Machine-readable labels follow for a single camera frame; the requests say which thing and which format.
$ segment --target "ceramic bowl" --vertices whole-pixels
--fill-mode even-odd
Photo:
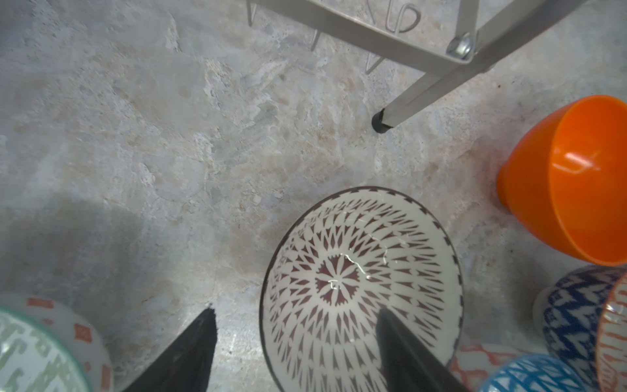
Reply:
[[[2,293],[0,307],[22,315],[54,336],[81,365],[93,392],[113,391],[109,354],[89,321],[57,301],[28,294]]]
[[[290,228],[263,284],[264,354],[284,391],[385,391],[374,335],[387,307],[448,365],[463,298],[451,241],[421,204],[348,189]]]
[[[548,355],[529,355],[503,366],[479,392],[586,392],[586,389],[577,373],[562,361]]]
[[[0,388],[90,392],[80,364],[43,326],[0,307]]]
[[[592,95],[551,113],[520,140],[497,193],[530,233],[572,257],[627,263],[627,104]]]
[[[549,353],[595,391],[627,390],[626,284],[622,268],[583,267],[561,278],[538,306]]]
[[[448,370],[468,391],[476,392],[502,366],[529,354],[528,351],[498,344],[463,346],[455,353]]]

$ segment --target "patterned bowl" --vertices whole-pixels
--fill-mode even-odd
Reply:
[[[528,355],[502,367],[479,392],[586,392],[581,379],[562,361]]]
[[[451,241],[415,200],[348,189],[290,228],[263,284],[261,343],[284,391],[385,391],[374,328],[392,310],[443,364],[461,329]]]
[[[592,390],[627,390],[626,306],[625,269],[597,265],[561,278],[539,306],[549,352]]]
[[[468,391],[476,392],[503,365],[529,354],[498,344],[463,346],[455,353],[448,370]]]
[[[11,392],[91,392],[82,368],[43,326],[0,307],[0,385]]]
[[[81,365],[91,391],[113,391],[109,354],[100,334],[87,320],[57,301],[28,294],[2,293],[0,307],[54,336]]]

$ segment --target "screw head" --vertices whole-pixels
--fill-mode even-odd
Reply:
[[[466,33],[462,36],[453,38],[448,47],[446,48],[446,54],[460,60],[464,60],[475,46],[474,37],[470,36],[470,33]]]

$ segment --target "black rubber foot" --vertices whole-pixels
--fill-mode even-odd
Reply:
[[[383,124],[383,110],[385,109],[372,116],[372,128],[379,134],[384,134],[392,129],[389,125]]]

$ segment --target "dish rack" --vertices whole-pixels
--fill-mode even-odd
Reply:
[[[368,51],[366,73],[372,72],[385,59],[425,72],[372,117],[372,128],[385,133],[475,75],[488,71],[586,0],[513,0],[477,28],[479,1],[460,0],[455,37],[444,53],[398,36],[398,33],[416,27],[420,21],[420,10],[411,3],[401,7],[396,23],[391,26],[392,0],[389,0],[385,29],[374,24],[369,0],[366,4],[372,24],[313,0],[246,0],[246,10],[249,26],[253,24],[257,5],[260,5],[315,29],[311,50],[315,49],[320,34],[325,33]],[[401,28],[401,20],[407,11],[415,14],[415,20],[408,27]],[[371,53],[379,56],[373,64],[370,64]]]

